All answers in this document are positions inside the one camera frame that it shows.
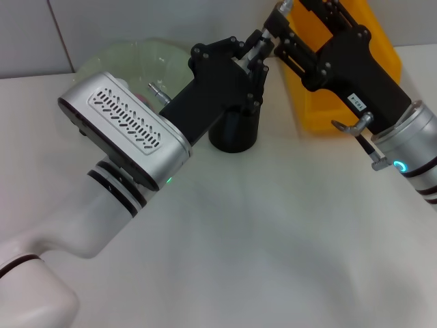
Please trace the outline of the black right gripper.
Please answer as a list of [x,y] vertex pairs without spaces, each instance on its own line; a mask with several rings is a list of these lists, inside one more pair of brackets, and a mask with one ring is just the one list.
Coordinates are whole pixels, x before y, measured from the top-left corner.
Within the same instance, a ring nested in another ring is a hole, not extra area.
[[279,40],[274,54],[310,92],[333,92],[358,118],[370,112],[371,133],[378,134],[395,125],[412,101],[373,58],[370,31],[358,25],[339,1],[299,2],[317,16],[332,38],[316,54],[290,28],[280,5],[276,5],[264,23],[270,35]]

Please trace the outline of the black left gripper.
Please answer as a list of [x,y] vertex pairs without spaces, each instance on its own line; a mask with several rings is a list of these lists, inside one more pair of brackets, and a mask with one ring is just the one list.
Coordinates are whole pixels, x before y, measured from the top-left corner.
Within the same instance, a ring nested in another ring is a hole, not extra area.
[[[258,29],[245,41],[231,36],[211,44],[196,44],[188,61],[193,80],[160,115],[195,144],[229,112],[242,117],[258,114],[269,71],[262,60],[273,48],[267,31]],[[246,72],[233,59],[255,62]]]

